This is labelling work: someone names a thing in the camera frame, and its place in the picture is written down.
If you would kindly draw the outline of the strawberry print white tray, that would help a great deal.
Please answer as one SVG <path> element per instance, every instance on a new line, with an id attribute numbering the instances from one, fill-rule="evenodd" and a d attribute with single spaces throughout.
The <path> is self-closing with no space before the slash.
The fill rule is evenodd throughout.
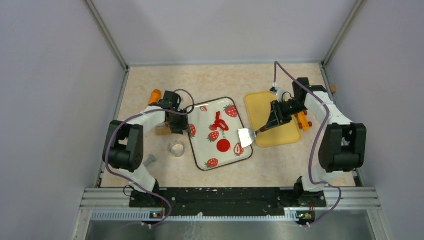
<path id="1" fill-rule="evenodd" d="M 244 128 L 235 102 L 230 97 L 221 97 L 197 103 L 186 108 L 190 114 L 188 120 L 188 134 L 196 166 L 202 171 L 231 165 L 248 160 L 253 155 L 251 146 L 242 148 L 238 130 Z M 212 131 L 210 125 L 215 121 L 216 112 L 229 126 L 229 131 L 220 129 Z M 230 150 L 220 152 L 217 149 L 218 141 L 227 139 Z"/>

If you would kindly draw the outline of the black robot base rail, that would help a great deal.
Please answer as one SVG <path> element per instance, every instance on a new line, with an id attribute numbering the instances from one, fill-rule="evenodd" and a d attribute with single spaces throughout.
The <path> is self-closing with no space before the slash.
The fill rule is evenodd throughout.
<path id="1" fill-rule="evenodd" d="M 131 208 L 171 210 L 173 217 L 265 217 L 283 216 L 288 208 L 315 210 L 326 207 L 323 191 L 306 192 L 298 187 L 157 188 L 155 195 L 133 191 Z"/>

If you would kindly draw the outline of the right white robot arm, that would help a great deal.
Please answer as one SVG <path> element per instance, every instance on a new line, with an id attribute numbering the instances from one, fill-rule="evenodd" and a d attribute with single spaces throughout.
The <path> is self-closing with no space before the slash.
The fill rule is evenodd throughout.
<path id="1" fill-rule="evenodd" d="M 293 83 L 294 97 L 283 98 L 284 92 L 275 87 L 271 92 L 277 100 L 270 103 L 270 115 L 257 133 L 288 124 L 292 117 L 307 111 L 320 123 L 319 135 L 323 135 L 320 147 L 317 141 L 312 149 L 318 149 L 318 163 L 310 164 L 308 174 L 299 178 L 299 189 L 293 192 L 293 200 L 299 206 L 307 206 L 327 184 L 344 172 L 351 172 L 364 164 L 367 128 L 354 123 L 337 108 L 322 85 L 311 85 L 307 77 Z"/>

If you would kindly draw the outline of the wooden double-ended rolling pin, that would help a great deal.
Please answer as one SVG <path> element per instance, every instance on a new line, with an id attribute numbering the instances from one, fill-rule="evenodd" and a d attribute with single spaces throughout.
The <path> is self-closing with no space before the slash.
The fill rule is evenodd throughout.
<path id="1" fill-rule="evenodd" d="M 155 127 L 155 134 L 157 136 L 171 135 L 172 131 L 171 131 L 170 125 L 167 122 L 165 122 L 165 123 L 162 123 L 162 124 L 156 126 Z"/>

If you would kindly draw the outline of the red dough scrap strip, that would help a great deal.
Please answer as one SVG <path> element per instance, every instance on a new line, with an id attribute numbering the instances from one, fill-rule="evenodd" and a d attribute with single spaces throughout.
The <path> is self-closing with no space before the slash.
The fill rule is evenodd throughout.
<path id="1" fill-rule="evenodd" d="M 209 126 L 209 129 L 211 131 L 216 131 L 216 130 L 222 130 L 222 131 L 229 131 L 230 128 L 227 125 L 227 123 L 221 119 L 221 112 L 217 111 L 215 114 L 215 121 L 212 125 Z"/>

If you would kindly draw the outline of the red dough disc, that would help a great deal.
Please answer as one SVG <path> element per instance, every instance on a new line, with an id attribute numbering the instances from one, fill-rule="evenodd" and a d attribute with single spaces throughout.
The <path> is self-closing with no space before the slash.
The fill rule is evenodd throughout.
<path id="1" fill-rule="evenodd" d="M 217 150 L 226 153 L 231 149 L 231 143 L 227 139 L 221 139 L 216 144 Z"/>

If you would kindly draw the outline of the metal ring cutter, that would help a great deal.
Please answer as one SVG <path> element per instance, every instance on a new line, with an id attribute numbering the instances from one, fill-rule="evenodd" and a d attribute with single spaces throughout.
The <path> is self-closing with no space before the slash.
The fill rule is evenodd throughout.
<path id="1" fill-rule="evenodd" d="M 183 142 L 175 140 L 168 145 L 168 151 L 173 157 L 180 158 L 185 153 L 185 145 Z"/>

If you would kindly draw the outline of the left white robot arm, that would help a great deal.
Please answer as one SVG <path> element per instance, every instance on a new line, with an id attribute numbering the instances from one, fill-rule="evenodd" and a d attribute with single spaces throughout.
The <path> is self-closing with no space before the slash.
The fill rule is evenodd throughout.
<path id="1" fill-rule="evenodd" d="M 168 124 L 172 134 L 182 135 L 189 127 L 191 111 L 182 107 L 180 90 L 165 91 L 158 102 L 153 102 L 141 113 L 110 122 L 102 158 L 107 172 L 126 180 L 135 190 L 142 192 L 141 200 L 149 207 L 160 202 L 155 190 L 156 179 L 143 165 L 144 135 L 161 124 Z"/>

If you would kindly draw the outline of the metal spatula wooden handle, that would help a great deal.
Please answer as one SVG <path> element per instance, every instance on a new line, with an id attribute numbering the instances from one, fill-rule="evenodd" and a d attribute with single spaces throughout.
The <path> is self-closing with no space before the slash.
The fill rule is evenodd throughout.
<path id="1" fill-rule="evenodd" d="M 252 128 L 241 128 L 237 130 L 239 142 L 242 148 L 251 146 L 256 142 L 256 138 L 259 134 L 267 131 L 264 127 L 254 131 Z"/>

